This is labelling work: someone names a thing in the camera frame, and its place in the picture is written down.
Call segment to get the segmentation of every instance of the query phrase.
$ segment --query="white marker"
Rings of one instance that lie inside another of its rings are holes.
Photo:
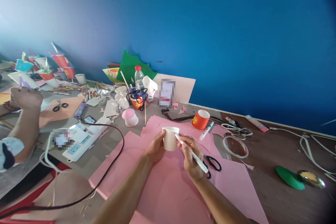
[[[185,142],[183,142],[179,135],[175,134],[177,140],[183,145],[183,144],[186,144]],[[200,168],[205,172],[205,173],[208,173],[209,170],[208,168],[203,164],[203,162],[198,158],[198,156],[193,152],[192,149],[190,149],[190,147],[187,145],[187,147],[189,148],[189,150],[191,151],[191,155],[193,156],[193,159],[196,161],[196,163],[200,166]]]
[[[205,137],[205,135],[209,132],[209,130],[211,129],[211,127],[214,125],[214,122],[211,122],[209,127],[203,132],[203,134],[199,137],[200,140],[203,139],[203,137]]]

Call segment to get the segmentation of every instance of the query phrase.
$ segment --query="person's right hand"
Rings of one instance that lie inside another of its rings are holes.
[[[16,103],[23,110],[36,110],[41,109],[43,96],[38,88],[28,89],[27,87],[22,87],[18,89],[16,87],[10,90],[11,95]]]
[[[184,142],[184,144],[181,144],[180,142],[177,144],[178,147],[182,146],[182,150],[184,153],[184,169],[192,180],[200,180],[203,178],[205,173],[193,159],[190,149],[192,149],[192,151],[198,156],[201,161],[203,161],[203,152],[193,138],[189,136],[184,136],[181,133],[179,135],[181,141]]]

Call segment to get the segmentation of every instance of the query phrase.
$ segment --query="white baseboard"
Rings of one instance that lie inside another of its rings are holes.
[[[215,109],[215,108],[204,107],[204,106],[200,106],[200,105],[193,104],[193,103],[188,103],[188,104],[189,105],[193,105],[193,106],[197,106],[197,107],[202,107],[202,108],[210,109],[210,110],[215,110],[215,111],[218,111],[218,112],[223,112],[223,113],[228,113],[228,114],[232,114],[232,115],[236,115],[236,116],[245,117],[244,115],[240,115],[240,114],[236,114],[236,113],[231,113],[231,112],[223,111],[223,110],[218,110],[218,109]],[[293,126],[289,126],[289,125],[285,125],[285,124],[279,124],[279,123],[275,123],[275,122],[271,122],[271,121],[266,121],[266,120],[263,120],[263,119],[258,119],[258,118],[254,118],[254,119],[256,119],[258,121],[265,122],[265,123],[272,123],[272,124],[279,125],[279,126],[282,126],[282,127],[297,129],[297,130],[301,130],[303,132],[307,132],[307,133],[309,132],[309,133],[312,133],[312,134],[317,134],[317,135],[321,135],[321,136],[325,136],[325,137],[330,137],[330,138],[335,138],[336,137],[336,136],[327,135],[327,134],[323,134],[323,133],[319,133],[319,132],[315,132],[315,131],[310,131],[310,130],[307,130],[307,129],[301,129],[301,128],[297,128],[297,127],[293,127]]]

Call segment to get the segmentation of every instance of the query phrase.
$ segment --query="green paper cutout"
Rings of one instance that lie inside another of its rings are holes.
[[[134,74],[135,74],[135,66],[139,65],[141,66],[141,71],[143,72],[144,76],[148,76],[151,79],[154,79],[154,77],[158,74],[158,72],[153,72],[150,67],[149,63],[144,64],[142,63],[137,56],[132,56],[129,55],[126,51],[124,50],[124,55],[122,56],[122,60],[120,63],[120,68],[119,68],[119,73],[117,76],[117,80],[121,82],[125,82],[123,76],[121,75],[120,71],[123,72],[123,75],[125,77],[125,80],[128,85],[132,83],[131,77],[134,80]]]

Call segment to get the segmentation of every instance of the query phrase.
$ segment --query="black handled scissors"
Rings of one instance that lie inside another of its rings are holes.
[[[205,157],[205,159],[209,162],[209,164],[216,170],[216,171],[221,171],[222,170],[222,167],[221,167],[221,164],[215,159],[215,158],[213,158],[213,157],[211,157],[211,156],[204,156]],[[210,173],[210,170],[208,171],[208,177],[207,177],[208,179],[211,179],[211,173]]]
[[[52,109],[54,112],[58,111],[61,107],[66,108],[66,107],[69,106],[68,103],[61,103],[60,99],[57,99],[56,101],[57,101],[58,105]]]

